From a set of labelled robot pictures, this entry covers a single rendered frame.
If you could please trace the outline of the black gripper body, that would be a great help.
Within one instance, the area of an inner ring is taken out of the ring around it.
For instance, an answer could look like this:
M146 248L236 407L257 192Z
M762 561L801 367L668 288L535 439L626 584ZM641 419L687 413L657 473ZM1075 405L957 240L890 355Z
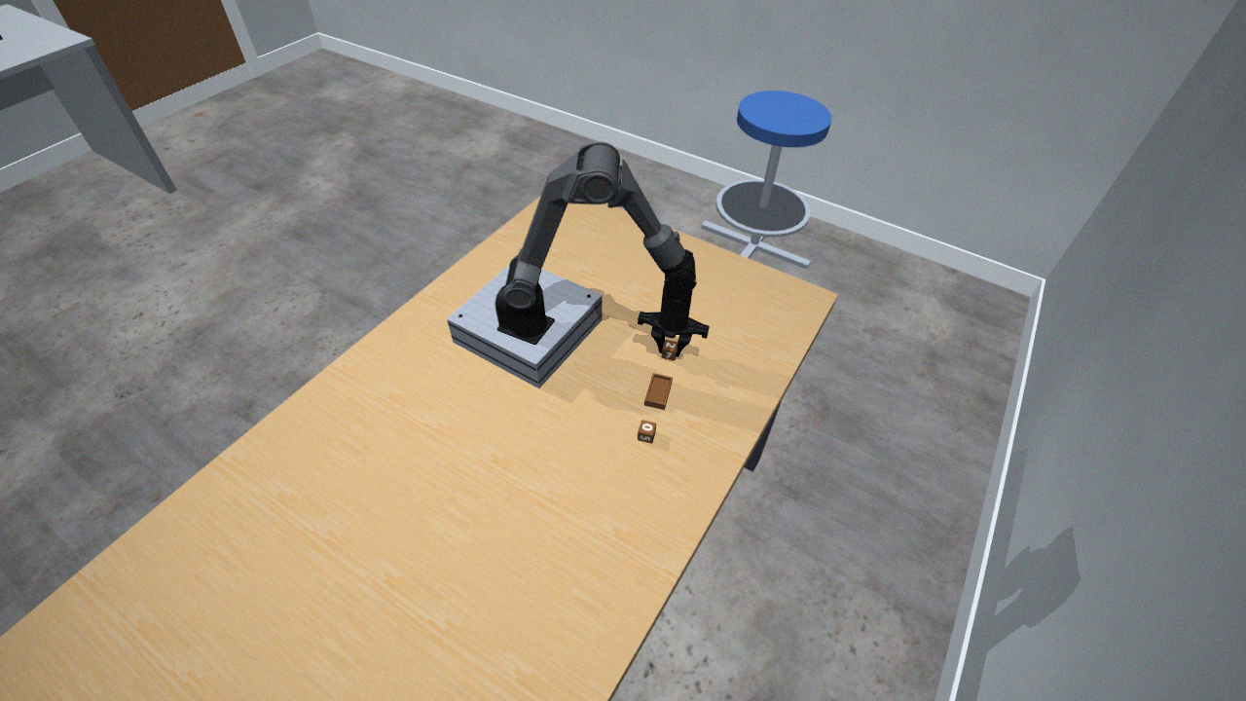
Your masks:
M688 336L688 334L697 334L697 336L708 337L710 325L703 322L697 322L688 314L680 316L673 316L663 311L660 305L660 313L657 314L643 314L638 316L638 324L643 322L653 325L653 327L659 329L659 331L667 332L667 337L675 336Z

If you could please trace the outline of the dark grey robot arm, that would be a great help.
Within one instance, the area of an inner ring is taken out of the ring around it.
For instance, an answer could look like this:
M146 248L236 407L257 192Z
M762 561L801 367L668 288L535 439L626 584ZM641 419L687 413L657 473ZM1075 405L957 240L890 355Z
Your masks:
M692 289L697 285L693 253L688 249L684 252L678 232L660 225L629 166L623 159L621 166L617 148L606 142L596 142L579 146L577 154L549 172L535 208L525 252L521 252L520 258L511 259L507 281L495 296L498 332L537 345L554 322L554 318L546 315L538 281L549 245L564 218L567 203L623 205L644 234L642 245L645 252L660 271L667 274L662 294L663 311L673 316L688 314Z

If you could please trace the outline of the brown rectangular tray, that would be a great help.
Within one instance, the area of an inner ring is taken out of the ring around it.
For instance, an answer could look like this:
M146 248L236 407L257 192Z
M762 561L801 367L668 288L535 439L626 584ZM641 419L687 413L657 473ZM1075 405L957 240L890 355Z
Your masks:
M667 400L672 393L673 377L650 374L650 385L645 393L644 405L653 408L667 410Z

